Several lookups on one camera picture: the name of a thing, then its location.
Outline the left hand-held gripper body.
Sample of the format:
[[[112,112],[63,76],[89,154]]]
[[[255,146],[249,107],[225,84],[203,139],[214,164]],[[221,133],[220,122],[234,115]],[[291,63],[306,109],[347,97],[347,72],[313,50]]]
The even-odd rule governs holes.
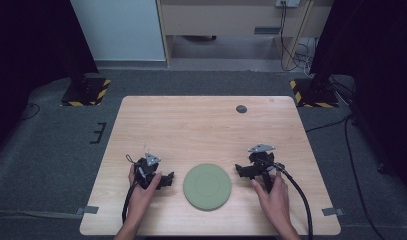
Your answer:
[[[153,177],[156,175],[156,170],[160,161],[160,157],[151,153],[146,153],[144,157],[140,158],[134,164],[134,179],[143,189],[149,187]]]

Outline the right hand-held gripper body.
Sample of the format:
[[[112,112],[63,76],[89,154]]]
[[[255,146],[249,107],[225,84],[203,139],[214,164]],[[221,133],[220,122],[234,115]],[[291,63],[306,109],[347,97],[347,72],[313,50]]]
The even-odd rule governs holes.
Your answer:
[[[282,163],[275,161],[274,150],[274,146],[266,144],[258,144],[248,150],[250,153],[249,160],[252,163],[249,179],[261,176],[268,193],[273,188],[273,181],[270,178],[269,172],[272,170],[283,172],[285,170],[285,166]]]

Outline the green round plate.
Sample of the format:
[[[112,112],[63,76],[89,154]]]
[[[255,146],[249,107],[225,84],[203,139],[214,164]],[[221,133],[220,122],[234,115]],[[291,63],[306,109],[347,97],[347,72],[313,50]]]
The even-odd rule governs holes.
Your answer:
[[[229,199],[232,184],[228,174],[216,164],[199,164],[185,176],[183,193],[196,209],[213,211]]]

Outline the person's left hand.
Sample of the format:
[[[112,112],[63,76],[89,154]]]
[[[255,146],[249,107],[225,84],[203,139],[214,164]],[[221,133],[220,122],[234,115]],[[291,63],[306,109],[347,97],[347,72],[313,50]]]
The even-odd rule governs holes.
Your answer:
[[[161,176],[162,173],[157,172],[156,175],[153,177],[150,185],[146,189],[143,189],[140,185],[134,188],[128,204],[128,218],[138,218],[145,215],[150,206],[156,188],[160,183]]]

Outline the person's right hand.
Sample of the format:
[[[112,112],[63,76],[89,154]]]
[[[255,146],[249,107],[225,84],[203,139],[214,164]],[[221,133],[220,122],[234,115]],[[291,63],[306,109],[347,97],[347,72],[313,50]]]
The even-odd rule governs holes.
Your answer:
[[[289,213],[288,186],[280,172],[270,176],[273,187],[269,193],[265,192],[259,182],[252,179],[251,185],[255,190],[260,206],[268,221],[276,230],[284,230],[291,224]]]

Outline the grey tape piece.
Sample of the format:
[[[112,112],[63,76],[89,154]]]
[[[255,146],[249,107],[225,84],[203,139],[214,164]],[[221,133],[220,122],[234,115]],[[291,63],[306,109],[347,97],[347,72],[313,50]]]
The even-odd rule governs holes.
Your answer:
[[[322,209],[322,213],[324,216],[331,216],[331,215],[336,215],[336,216],[343,216],[345,215],[345,211],[342,208],[324,208]]]
[[[97,207],[97,206],[84,206],[84,207],[79,207],[76,210],[76,214],[77,215],[83,215],[85,213],[97,214],[98,210],[99,210],[99,207]]]

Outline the hazard-striped black stand base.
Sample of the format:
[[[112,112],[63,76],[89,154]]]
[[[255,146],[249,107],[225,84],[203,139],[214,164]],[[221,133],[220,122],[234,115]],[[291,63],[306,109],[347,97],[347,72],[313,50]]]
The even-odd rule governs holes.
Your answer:
[[[335,90],[330,82],[299,78],[290,82],[298,107],[332,108],[338,106]]]
[[[79,83],[72,82],[61,99],[62,106],[95,106],[105,96],[110,80],[106,78],[85,78]]]

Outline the white panel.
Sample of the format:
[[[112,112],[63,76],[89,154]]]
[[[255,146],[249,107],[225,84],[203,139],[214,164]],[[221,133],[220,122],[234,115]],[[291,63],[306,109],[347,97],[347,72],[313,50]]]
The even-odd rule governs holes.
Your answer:
[[[164,61],[156,0],[71,0],[99,61]]]

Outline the black curtain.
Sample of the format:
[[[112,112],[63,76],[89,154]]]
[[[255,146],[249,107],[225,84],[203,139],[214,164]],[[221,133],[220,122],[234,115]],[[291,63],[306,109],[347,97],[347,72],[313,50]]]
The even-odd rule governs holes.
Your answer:
[[[32,90],[96,71],[70,0],[0,0],[0,147]]]
[[[355,80],[360,128],[407,188],[407,0],[334,0],[311,71]]]

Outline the light wooden desk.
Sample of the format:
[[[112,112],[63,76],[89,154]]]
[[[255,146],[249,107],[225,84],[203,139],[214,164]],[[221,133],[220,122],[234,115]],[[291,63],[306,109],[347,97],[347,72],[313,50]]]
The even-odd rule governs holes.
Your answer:
[[[272,35],[289,67],[302,38],[318,38],[335,0],[300,0],[278,8],[276,0],[156,0],[164,51],[172,56],[175,36],[252,36],[257,26],[280,27]]]

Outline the grey wall socket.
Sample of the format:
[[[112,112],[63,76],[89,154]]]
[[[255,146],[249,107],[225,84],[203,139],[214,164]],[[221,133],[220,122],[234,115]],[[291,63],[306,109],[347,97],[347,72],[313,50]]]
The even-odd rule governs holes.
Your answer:
[[[275,6],[278,8],[297,8],[300,4],[300,0],[276,0]]]

